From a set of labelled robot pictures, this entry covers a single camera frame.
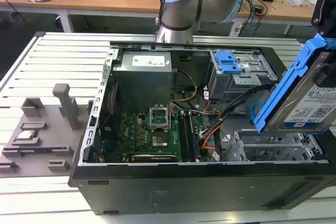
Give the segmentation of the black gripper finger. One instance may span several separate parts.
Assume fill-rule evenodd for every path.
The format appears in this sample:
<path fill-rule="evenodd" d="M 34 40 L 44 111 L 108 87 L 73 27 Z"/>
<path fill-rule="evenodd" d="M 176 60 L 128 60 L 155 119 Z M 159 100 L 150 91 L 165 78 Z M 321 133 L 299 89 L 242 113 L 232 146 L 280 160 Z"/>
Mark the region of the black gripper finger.
<path fill-rule="evenodd" d="M 327 21 L 328 21 L 328 0 L 317 0 L 316 6 L 313 11 L 311 24 L 317 28 L 318 33 L 325 36 L 327 32 Z"/>

